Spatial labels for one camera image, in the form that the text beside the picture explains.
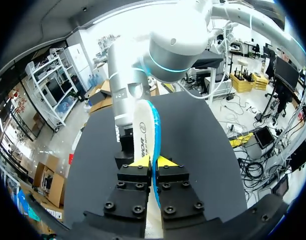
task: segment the ceiling light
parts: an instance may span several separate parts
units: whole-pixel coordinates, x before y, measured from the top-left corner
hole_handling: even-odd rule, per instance
[[[1,120],[1,118],[0,118],[0,127],[1,127],[1,131],[2,131],[2,133],[4,132],[4,129],[3,129],[3,125],[2,125],[2,120]]]

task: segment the white cable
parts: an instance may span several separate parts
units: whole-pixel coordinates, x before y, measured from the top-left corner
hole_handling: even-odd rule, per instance
[[[225,76],[226,76],[226,71],[227,71],[227,67],[228,67],[228,63],[229,63],[229,49],[228,49],[228,44],[227,44],[227,34],[226,34],[226,28],[228,26],[229,22],[224,26],[224,30],[223,30],[223,36],[224,36],[224,43],[225,43],[225,67],[224,67],[224,73],[223,73],[223,77],[221,79],[221,81],[219,82],[219,84],[217,85],[217,87],[208,95],[206,96],[195,96],[193,95],[192,93],[190,93],[189,90],[187,90],[180,82],[178,82],[177,84],[182,88],[184,89],[191,97],[195,98],[195,99],[207,99],[209,98],[210,96],[212,96],[218,89],[219,87],[222,85],[224,79],[225,79]]]

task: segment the computer monitor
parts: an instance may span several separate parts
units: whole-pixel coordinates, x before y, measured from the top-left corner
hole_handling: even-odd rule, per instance
[[[276,58],[275,76],[287,84],[291,89],[295,89],[299,79],[299,72],[291,64],[282,58]]]
[[[268,58],[270,56],[270,49],[268,49],[266,46],[263,46],[263,55]]]

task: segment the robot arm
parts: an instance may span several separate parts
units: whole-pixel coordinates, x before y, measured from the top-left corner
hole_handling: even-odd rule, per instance
[[[230,31],[239,23],[276,42],[298,68],[305,65],[306,53],[302,46],[264,14],[241,4],[213,5],[212,0],[181,0],[174,5],[174,11],[161,12],[146,52],[138,51],[138,42],[122,42],[122,38],[109,48],[108,73],[117,126],[131,128],[135,101],[150,99],[147,75],[163,83],[177,82],[208,43],[223,32],[208,33],[211,16],[233,22],[227,25],[226,38],[216,46],[215,52],[223,53],[225,44],[234,41]]]

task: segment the red sign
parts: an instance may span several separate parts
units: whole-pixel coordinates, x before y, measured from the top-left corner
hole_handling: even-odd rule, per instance
[[[68,164],[70,164],[70,165],[72,164],[73,158],[74,158],[74,154],[70,153],[70,154],[68,155]]]

